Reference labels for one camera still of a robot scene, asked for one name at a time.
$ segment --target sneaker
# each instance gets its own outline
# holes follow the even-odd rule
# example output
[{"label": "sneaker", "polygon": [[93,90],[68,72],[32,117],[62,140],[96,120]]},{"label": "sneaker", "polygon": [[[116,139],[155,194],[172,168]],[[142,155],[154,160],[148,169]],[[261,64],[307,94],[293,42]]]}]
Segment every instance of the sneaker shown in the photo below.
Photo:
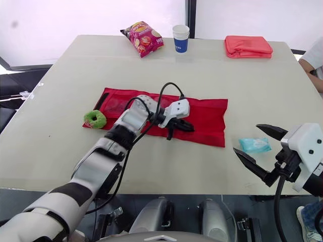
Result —
[{"label": "sneaker", "polygon": [[301,224],[301,227],[302,227],[302,233],[303,233],[304,242],[322,242],[321,235],[319,235],[318,233],[315,233],[315,232],[310,232],[306,228],[306,226],[304,224],[304,221],[303,221],[303,217],[302,217],[303,208],[304,208],[303,206],[297,208],[296,216],[297,216],[297,219],[298,219],[298,221],[299,221],[299,223]]}]

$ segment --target light blue wet wipe package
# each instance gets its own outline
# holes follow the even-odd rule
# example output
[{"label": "light blue wet wipe package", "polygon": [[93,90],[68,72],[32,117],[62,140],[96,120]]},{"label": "light blue wet wipe package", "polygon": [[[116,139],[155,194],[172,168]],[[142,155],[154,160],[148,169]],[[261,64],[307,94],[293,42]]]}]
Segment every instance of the light blue wet wipe package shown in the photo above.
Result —
[{"label": "light blue wet wipe package", "polygon": [[239,139],[241,148],[246,153],[262,153],[272,150],[267,138]]}]

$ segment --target sleeve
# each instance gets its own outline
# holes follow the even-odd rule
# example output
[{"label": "sleeve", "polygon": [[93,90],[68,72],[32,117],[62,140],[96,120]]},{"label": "sleeve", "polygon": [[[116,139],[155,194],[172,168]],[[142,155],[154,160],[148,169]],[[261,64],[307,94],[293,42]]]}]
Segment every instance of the sleeve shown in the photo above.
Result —
[{"label": "sleeve", "polygon": [[301,59],[310,63],[314,69],[323,66],[323,37],[318,39],[312,48],[305,52]]}]

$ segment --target blue paper cup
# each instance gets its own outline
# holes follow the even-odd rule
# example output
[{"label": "blue paper cup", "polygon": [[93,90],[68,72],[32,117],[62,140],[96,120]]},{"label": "blue paper cup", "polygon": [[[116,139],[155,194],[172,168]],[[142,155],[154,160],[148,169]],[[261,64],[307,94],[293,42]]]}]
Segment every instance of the blue paper cup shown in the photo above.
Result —
[{"label": "blue paper cup", "polygon": [[179,53],[187,51],[189,27],[186,25],[176,25],[173,27],[175,50]]}]

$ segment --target potato chip bag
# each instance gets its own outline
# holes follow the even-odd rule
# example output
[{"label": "potato chip bag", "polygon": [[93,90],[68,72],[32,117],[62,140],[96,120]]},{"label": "potato chip bag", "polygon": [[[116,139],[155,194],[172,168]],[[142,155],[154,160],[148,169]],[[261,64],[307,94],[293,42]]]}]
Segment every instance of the potato chip bag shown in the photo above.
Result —
[{"label": "potato chip bag", "polygon": [[122,29],[120,32],[130,40],[140,57],[144,57],[164,45],[160,34],[143,21],[135,23],[127,29]]}]

